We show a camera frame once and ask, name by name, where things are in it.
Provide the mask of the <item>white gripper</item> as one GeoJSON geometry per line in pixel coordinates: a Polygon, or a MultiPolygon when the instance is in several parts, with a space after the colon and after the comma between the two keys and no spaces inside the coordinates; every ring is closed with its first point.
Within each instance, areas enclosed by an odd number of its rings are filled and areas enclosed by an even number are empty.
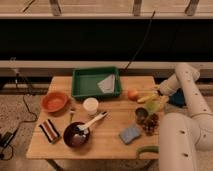
{"type": "Polygon", "coordinates": [[[169,100],[168,96],[173,95],[180,88],[180,83],[175,74],[171,75],[168,79],[164,80],[159,85],[159,91],[161,94],[166,96],[161,96],[158,103],[158,110],[161,111],[169,100]]]}

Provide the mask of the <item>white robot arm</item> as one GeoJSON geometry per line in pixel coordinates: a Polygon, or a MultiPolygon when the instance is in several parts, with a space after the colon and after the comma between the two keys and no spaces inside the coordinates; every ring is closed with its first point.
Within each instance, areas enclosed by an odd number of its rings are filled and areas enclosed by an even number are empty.
{"type": "Polygon", "coordinates": [[[188,115],[166,114],[159,126],[159,171],[199,171],[196,151],[213,150],[213,111],[196,85],[197,68],[178,63],[159,91],[171,96],[179,88],[184,94],[188,115]]]}

